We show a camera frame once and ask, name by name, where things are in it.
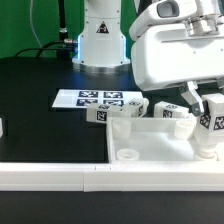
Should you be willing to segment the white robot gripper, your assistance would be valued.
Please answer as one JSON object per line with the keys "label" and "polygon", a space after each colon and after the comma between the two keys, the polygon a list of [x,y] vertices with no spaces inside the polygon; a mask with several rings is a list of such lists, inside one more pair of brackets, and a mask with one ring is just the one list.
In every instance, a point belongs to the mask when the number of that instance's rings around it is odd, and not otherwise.
{"label": "white robot gripper", "polygon": [[[224,25],[218,35],[190,37],[183,24],[149,28],[132,46],[136,85],[143,91],[180,85],[180,94],[198,117],[204,114],[198,83],[224,76]],[[217,79],[219,89],[224,78]]]}

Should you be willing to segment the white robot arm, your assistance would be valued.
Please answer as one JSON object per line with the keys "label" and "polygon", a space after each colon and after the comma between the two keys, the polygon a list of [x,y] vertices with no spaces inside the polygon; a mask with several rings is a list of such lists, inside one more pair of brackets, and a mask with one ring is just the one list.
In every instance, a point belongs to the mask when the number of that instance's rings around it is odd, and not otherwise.
{"label": "white robot arm", "polygon": [[224,14],[218,0],[133,0],[137,18],[126,56],[120,31],[121,0],[84,0],[84,29],[78,36],[76,69],[114,73],[130,66],[143,91],[177,87],[196,116],[209,114],[196,92],[202,83],[224,88]]}

